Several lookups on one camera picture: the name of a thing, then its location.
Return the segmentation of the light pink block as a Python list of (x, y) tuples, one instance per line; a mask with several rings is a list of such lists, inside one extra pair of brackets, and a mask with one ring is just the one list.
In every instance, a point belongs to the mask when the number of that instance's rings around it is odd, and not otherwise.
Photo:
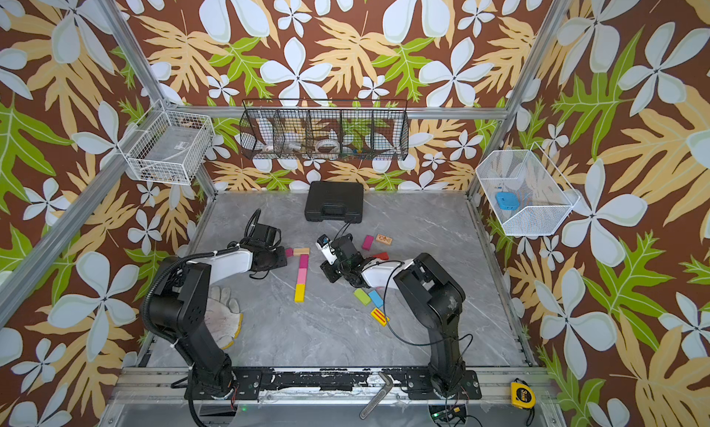
[(308, 275), (308, 270), (305, 268), (300, 268), (298, 271), (297, 284), (305, 286), (307, 283), (307, 275)]

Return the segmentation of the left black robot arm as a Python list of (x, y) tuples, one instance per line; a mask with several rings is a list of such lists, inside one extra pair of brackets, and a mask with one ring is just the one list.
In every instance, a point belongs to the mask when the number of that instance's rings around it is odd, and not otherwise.
[(179, 353), (190, 368), (188, 395), (224, 399), (235, 389), (232, 362), (205, 323), (210, 284), (237, 273), (269, 273), (288, 264), (281, 231), (255, 215), (244, 237), (225, 249), (167, 258), (146, 294), (145, 328)]

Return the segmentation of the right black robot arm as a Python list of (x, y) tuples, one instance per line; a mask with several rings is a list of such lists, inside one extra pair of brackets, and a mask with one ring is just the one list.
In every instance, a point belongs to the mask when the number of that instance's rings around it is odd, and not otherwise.
[(325, 256), (321, 269), (328, 281), (346, 280), (354, 288), (397, 290), (416, 320), (425, 327), (430, 347), (428, 372), (433, 390), (441, 397), (454, 397), (464, 388), (466, 365), (459, 334), (466, 295), (458, 282), (430, 254), (410, 260), (365, 258), (352, 242), (352, 235), (316, 241)]

